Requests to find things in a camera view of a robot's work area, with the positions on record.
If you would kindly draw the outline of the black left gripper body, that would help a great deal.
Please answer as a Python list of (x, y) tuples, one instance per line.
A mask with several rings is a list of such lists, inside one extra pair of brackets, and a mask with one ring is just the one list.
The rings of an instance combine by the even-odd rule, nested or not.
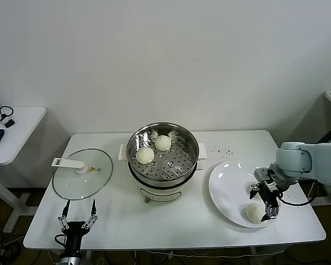
[(82, 238), (86, 234), (84, 221), (69, 221), (68, 228), (62, 232), (66, 236), (65, 250), (80, 250)]

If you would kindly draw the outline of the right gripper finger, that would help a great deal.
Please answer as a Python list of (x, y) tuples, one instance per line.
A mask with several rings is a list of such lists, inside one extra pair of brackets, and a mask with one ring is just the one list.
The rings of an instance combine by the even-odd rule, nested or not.
[(250, 188), (251, 190), (249, 192), (249, 199), (261, 199), (261, 196), (259, 194), (260, 185), (258, 183), (252, 184)]
[(272, 206), (271, 204), (265, 204), (265, 214), (261, 218), (261, 222), (274, 220), (279, 214), (280, 205)]

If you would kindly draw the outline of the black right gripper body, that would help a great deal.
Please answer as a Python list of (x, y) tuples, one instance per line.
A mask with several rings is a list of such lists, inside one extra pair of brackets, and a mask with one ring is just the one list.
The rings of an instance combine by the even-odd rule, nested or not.
[(279, 190), (277, 184), (272, 180), (265, 180), (259, 182), (259, 194), (266, 206), (278, 206), (277, 196)]

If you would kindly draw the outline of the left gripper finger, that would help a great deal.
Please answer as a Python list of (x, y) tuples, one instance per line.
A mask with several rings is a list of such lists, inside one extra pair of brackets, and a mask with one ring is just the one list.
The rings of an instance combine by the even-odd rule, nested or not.
[(58, 221), (61, 226), (61, 230), (64, 231), (69, 228), (68, 222), (67, 222), (67, 215), (69, 211), (70, 206), (70, 200), (67, 201), (65, 207), (62, 210), (62, 214), (58, 217)]
[(98, 220), (97, 216), (97, 208), (96, 208), (96, 200), (93, 200), (92, 208), (91, 208), (91, 216), (85, 221), (82, 225), (83, 229), (90, 229)]

